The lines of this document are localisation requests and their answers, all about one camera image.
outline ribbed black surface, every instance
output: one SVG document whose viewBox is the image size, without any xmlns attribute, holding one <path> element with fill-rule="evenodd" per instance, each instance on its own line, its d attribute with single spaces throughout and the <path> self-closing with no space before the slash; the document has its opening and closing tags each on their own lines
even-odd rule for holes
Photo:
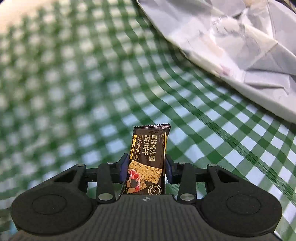
<svg viewBox="0 0 296 241">
<path fill-rule="evenodd" d="M 177 203 L 171 195 L 123 195 L 113 204 L 100 205 L 78 229 L 52 237 L 18 232 L 11 241 L 278 241 L 273 234 L 240 238 L 211 228 L 192 205 Z"/>
</svg>

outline black circular pad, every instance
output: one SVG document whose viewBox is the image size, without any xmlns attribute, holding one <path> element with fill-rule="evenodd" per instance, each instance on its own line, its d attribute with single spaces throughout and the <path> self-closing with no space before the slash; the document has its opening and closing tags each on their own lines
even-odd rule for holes
<svg viewBox="0 0 296 241">
<path fill-rule="evenodd" d="M 44 195 L 33 201 L 32 208 L 37 213 L 48 215 L 61 212 L 66 204 L 66 199 L 59 195 Z"/>
<path fill-rule="evenodd" d="M 19 195 L 12 203 L 11 216 L 19 229 L 54 235 L 83 224 L 91 211 L 91 200 L 85 193 L 64 183 L 53 183 Z"/>
<path fill-rule="evenodd" d="M 230 197 L 226 205 L 230 211 L 242 215 L 254 214 L 261 208 L 261 203 L 256 198 L 241 194 Z"/>
<path fill-rule="evenodd" d="M 213 228 L 240 237 L 273 232 L 282 214 L 273 195 L 247 181 L 221 183 L 204 197 L 201 211 Z"/>
</svg>

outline crumpled plastic bag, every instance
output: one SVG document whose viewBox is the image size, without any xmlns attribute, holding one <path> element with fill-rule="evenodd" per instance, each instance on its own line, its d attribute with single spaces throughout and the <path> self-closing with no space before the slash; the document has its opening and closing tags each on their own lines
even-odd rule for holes
<svg viewBox="0 0 296 241">
<path fill-rule="evenodd" d="M 296 14 L 274 0 L 137 0 L 192 62 L 296 123 Z"/>
</svg>

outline black snack wrapper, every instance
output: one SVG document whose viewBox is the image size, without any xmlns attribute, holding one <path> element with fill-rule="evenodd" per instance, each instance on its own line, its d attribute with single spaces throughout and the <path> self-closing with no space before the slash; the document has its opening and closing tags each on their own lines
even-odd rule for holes
<svg viewBox="0 0 296 241">
<path fill-rule="evenodd" d="M 135 127 L 121 194 L 165 194 L 165 148 L 170 124 Z"/>
</svg>

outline gingham fabric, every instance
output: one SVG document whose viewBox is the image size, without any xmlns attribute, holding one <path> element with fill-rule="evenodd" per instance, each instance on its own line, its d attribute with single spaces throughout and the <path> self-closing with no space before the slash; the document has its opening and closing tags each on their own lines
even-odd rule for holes
<svg viewBox="0 0 296 241">
<path fill-rule="evenodd" d="M 0 35 L 0 76 L 2 240 L 17 195 L 76 163 L 118 161 L 133 126 L 152 123 L 171 123 L 175 162 L 215 163 L 272 193 L 277 234 L 296 240 L 294 125 L 192 65 L 130 0 L 63 1 L 25 17 Z"/>
</svg>

